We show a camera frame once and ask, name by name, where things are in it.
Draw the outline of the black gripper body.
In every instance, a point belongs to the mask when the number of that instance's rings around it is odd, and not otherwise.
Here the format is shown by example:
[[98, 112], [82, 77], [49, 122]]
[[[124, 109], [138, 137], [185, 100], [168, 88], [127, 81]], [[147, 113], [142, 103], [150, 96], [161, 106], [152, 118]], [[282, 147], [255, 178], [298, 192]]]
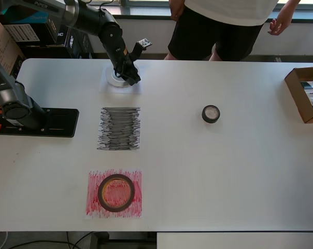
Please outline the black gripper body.
[[113, 67], [115, 76], [117, 77], [125, 75], [129, 78], [130, 76], [139, 75], [138, 69], [130, 59], [127, 60], [126, 58], [120, 58], [119, 60], [114, 60]]

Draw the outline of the person right hand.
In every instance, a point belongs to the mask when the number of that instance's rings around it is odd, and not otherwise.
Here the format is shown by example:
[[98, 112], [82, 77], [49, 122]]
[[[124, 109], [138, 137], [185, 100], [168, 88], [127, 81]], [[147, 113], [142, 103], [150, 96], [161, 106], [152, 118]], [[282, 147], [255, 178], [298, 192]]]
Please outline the person right hand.
[[169, 0], [171, 19], [177, 21], [185, 8], [185, 0]]

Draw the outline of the person left hand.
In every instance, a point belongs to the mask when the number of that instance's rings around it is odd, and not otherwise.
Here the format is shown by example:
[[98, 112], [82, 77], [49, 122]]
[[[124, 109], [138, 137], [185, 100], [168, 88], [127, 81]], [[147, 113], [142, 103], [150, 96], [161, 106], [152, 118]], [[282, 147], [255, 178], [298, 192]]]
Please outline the person left hand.
[[274, 36], [280, 35], [290, 25], [292, 17], [292, 12], [280, 12], [278, 17], [270, 22], [268, 33]]

